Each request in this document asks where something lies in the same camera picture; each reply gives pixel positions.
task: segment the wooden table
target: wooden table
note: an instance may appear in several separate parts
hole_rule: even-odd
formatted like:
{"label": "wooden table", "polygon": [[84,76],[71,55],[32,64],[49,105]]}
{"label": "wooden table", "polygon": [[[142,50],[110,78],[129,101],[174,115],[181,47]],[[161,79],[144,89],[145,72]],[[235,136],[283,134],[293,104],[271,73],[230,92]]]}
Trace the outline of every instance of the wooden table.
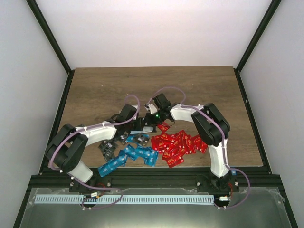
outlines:
{"label": "wooden table", "polygon": [[[77,68],[61,126],[67,123],[73,126],[100,123],[121,110],[128,94],[138,96],[143,106],[154,92],[165,86],[181,88],[187,95],[186,105],[212,102],[217,106],[231,126],[228,140],[228,161],[231,166],[263,165],[231,66]],[[163,92],[172,103],[183,98],[177,90]],[[134,105],[136,101],[130,99],[128,103]],[[145,113],[146,110],[141,108],[140,115],[144,116]],[[184,121],[177,121],[168,133],[182,129],[188,134],[197,135],[194,124]],[[89,167],[99,167],[105,163],[98,145],[88,146],[82,156],[82,161]],[[115,154],[124,147],[120,145]],[[186,154],[184,159],[180,166],[210,166],[208,151],[205,154]],[[141,158],[136,161],[129,159],[126,166],[147,167]],[[167,167],[161,155],[156,166]]]}

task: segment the gray metal surface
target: gray metal surface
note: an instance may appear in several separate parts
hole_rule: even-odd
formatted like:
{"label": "gray metal surface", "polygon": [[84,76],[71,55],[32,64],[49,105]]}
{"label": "gray metal surface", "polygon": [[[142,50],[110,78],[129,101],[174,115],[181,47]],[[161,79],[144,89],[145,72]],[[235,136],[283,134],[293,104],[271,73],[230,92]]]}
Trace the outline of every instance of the gray metal surface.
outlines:
{"label": "gray metal surface", "polygon": [[[234,193],[232,204],[245,193]],[[288,228],[276,189],[252,188],[247,201],[235,209],[206,205],[114,205],[85,210],[76,204],[34,204],[29,199],[22,228]]]}

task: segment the card pile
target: card pile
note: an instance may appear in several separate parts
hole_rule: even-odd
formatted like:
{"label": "card pile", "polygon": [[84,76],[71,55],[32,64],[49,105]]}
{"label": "card pile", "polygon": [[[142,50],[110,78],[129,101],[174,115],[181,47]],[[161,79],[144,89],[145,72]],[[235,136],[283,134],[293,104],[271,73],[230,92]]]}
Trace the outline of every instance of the card pile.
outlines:
{"label": "card pile", "polygon": [[154,167],[158,157],[158,152],[154,151],[151,147],[143,147],[147,145],[149,140],[150,138],[147,134],[121,136],[120,142],[123,145],[126,145],[127,143],[135,143],[136,148],[131,145],[127,145],[125,149],[119,151],[117,157],[113,154],[114,150],[117,148],[117,144],[112,141],[103,141],[99,145],[99,148],[107,163],[98,168],[99,175],[104,177],[116,170],[119,166],[124,167],[128,158],[135,161],[138,157],[141,157],[143,158],[145,165]]}
{"label": "card pile", "polygon": [[166,131],[170,128],[166,125],[157,126],[162,134],[151,137],[152,149],[162,154],[169,168],[173,168],[185,162],[183,156],[185,154],[193,154],[197,151],[206,152],[207,145],[202,141],[199,135],[191,136],[184,130],[175,134],[167,134]]}

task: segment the white wall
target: white wall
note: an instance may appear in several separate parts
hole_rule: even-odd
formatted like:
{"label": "white wall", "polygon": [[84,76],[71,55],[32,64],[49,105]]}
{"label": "white wall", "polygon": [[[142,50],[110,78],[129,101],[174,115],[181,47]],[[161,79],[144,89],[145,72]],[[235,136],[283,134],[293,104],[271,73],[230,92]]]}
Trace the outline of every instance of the white wall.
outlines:
{"label": "white wall", "polygon": [[271,0],[37,0],[75,67],[237,66]]}
{"label": "white wall", "polygon": [[282,1],[241,76],[272,170],[304,227],[304,2]]}
{"label": "white wall", "polygon": [[13,227],[67,78],[25,0],[0,7],[0,221]]}

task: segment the black metal frame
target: black metal frame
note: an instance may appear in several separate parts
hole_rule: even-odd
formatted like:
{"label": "black metal frame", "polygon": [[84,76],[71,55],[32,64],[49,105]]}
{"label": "black metal frame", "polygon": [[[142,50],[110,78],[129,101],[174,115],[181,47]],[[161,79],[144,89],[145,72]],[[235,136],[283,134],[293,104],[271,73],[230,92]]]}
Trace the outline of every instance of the black metal frame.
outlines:
{"label": "black metal frame", "polygon": [[[67,81],[64,88],[61,101],[58,107],[58,111],[55,117],[53,128],[50,134],[49,141],[56,135],[59,124],[61,121],[62,113],[66,104],[67,95],[72,83],[74,70],[72,71],[69,67],[58,43],[55,40],[54,35],[52,34],[45,18],[42,15],[37,3],[35,0],[27,0],[28,5],[32,9],[37,21],[41,25],[43,31],[45,32],[50,44],[52,45],[54,51],[56,52],[60,62],[67,72]],[[297,223],[290,207],[285,189],[283,187],[281,178],[279,175],[274,175],[271,173],[271,168],[265,153],[261,137],[259,135],[257,125],[252,114],[252,110],[240,77],[240,71],[243,69],[245,63],[249,59],[250,54],[255,48],[258,40],[262,36],[266,26],[271,20],[275,10],[279,6],[281,0],[273,0],[266,11],[260,25],[258,26],[254,36],[252,37],[240,63],[237,68],[234,69],[237,82],[244,100],[244,104],[248,113],[248,117],[253,129],[253,133],[257,142],[257,146],[263,161],[262,167],[239,167],[250,179],[251,186],[253,187],[278,187],[280,194],[284,197],[285,202],[284,206],[288,213],[289,220],[292,227],[296,228]],[[112,187],[117,188],[131,188],[131,187],[141,187],[141,188],[151,188],[151,187],[184,187],[184,188],[196,188],[196,177],[198,175],[208,175],[210,168],[176,168],[176,169],[167,169],[167,168],[123,168],[114,171],[113,173],[104,177],[102,182],[107,183],[111,182]],[[237,174],[237,180],[240,187],[245,187],[247,185],[246,179],[241,175]],[[22,217],[24,210],[29,198],[29,194],[32,188],[70,188],[71,179],[66,174],[60,174],[59,172],[53,171],[47,167],[46,159],[43,160],[39,175],[34,175],[30,179],[28,189],[25,193],[24,200],[20,207],[16,222],[14,227],[18,228],[21,225]]]}

